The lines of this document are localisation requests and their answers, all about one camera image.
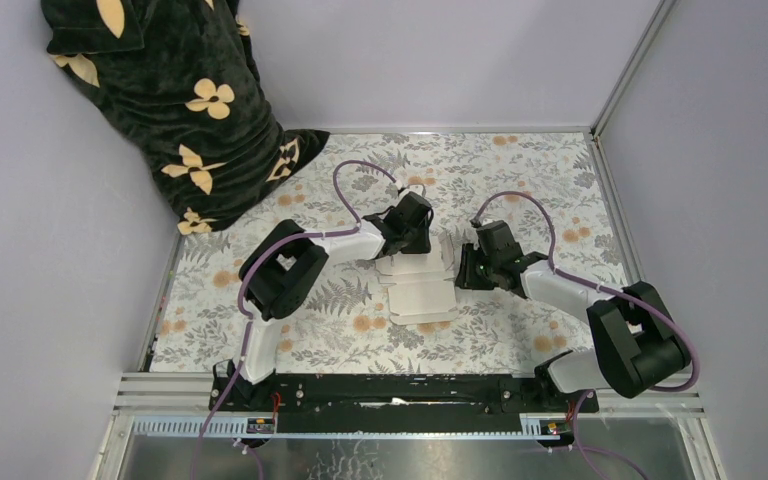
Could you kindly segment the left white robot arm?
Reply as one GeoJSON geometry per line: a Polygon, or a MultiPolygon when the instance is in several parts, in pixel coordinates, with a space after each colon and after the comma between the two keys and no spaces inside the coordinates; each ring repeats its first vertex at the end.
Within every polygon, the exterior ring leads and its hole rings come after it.
{"type": "Polygon", "coordinates": [[[431,251],[433,209],[416,192],[401,195],[384,212],[361,217],[347,230],[314,232],[280,222],[239,270],[238,307],[247,318],[234,360],[232,398],[248,411],[269,401],[267,379],[276,368],[282,325],[305,303],[323,269],[396,254],[431,251]]]}

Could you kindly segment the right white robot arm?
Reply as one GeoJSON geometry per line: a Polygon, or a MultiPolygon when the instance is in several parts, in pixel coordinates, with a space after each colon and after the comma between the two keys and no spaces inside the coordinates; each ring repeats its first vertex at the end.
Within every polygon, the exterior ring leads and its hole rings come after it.
{"type": "Polygon", "coordinates": [[[564,352],[536,367],[533,396],[543,410],[557,412],[585,390],[634,398],[691,365],[690,348],[652,285],[599,285],[552,268],[545,254],[523,252],[504,221],[473,226],[477,241],[462,247],[457,288],[503,290],[547,304],[591,333],[591,349],[564,352]]]}

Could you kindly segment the white cardboard paper box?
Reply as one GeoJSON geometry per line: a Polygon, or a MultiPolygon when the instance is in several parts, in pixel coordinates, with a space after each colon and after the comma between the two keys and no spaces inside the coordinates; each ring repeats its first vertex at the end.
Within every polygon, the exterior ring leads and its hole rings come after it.
{"type": "Polygon", "coordinates": [[[393,324],[423,325],[457,316],[453,260],[446,254],[398,254],[377,260],[375,266],[387,290],[393,324]]]}

